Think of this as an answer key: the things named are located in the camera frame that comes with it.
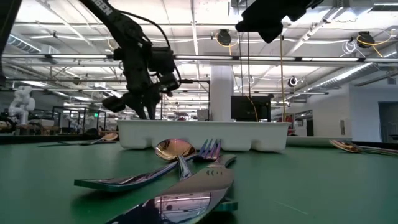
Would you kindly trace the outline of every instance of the black monitor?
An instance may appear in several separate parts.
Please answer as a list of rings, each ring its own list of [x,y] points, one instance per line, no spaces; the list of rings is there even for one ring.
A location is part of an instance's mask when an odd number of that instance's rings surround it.
[[[231,96],[231,118],[236,121],[256,121],[256,107],[258,120],[271,121],[271,98],[268,96]]]

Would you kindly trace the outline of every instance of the green tabletop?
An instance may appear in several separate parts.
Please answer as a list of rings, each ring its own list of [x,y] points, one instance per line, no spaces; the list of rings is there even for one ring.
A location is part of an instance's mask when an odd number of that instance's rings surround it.
[[[104,223],[178,181],[175,171],[122,194],[75,187],[74,179],[136,175],[166,163],[150,149],[119,144],[39,145],[0,146],[1,223]],[[234,153],[231,198],[239,209],[224,214],[225,223],[398,223],[397,157],[294,147]],[[192,172],[205,166],[188,165]]]

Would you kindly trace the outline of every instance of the metal fork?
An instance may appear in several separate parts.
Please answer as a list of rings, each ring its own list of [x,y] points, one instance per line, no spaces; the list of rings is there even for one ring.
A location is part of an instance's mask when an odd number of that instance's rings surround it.
[[[220,155],[221,140],[216,140],[213,145],[211,144],[212,141],[213,140],[210,139],[209,144],[207,144],[208,140],[206,140],[198,154],[192,155],[188,158],[177,158],[178,161],[172,162],[152,172],[121,178],[76,179],[75,186],[88,187],[107,192],[122,192],[138,189],[139,187],[143,187],[167,174],[177,166],[177,163],[180,166],[180,180],[183,180],[191,175],[185,161],[189,161],[191,159],[195,159],[195,161],[215,161],[218,158]]]

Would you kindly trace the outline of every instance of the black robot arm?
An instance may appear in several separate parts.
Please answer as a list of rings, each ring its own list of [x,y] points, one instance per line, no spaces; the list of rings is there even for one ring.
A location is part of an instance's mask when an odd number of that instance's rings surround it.
[[[114,50],[114,59],[123,63],[128,92],[122,98],[111,96],[104,99],[103,105],[113,112],[119,112],[128,105],[140,119],[147,119],[144,112],[146,107],[149,118],[155,119],[160,93],[170,93],[179,87],[173,74],[175,64],[170,46],[152,47],[141,26],[124,15],[130,13],[115,9],[108,1],[80,1],[104,23],[120,46]],[[148,70],[155,72],[159,82],[152,82]]]

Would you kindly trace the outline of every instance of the column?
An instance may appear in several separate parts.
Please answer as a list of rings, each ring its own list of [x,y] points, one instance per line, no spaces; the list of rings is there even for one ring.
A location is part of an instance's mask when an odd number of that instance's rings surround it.
[[[234,90],[232,66],[212,66],[210,108],[213,121],[231,121],[231,96]]]

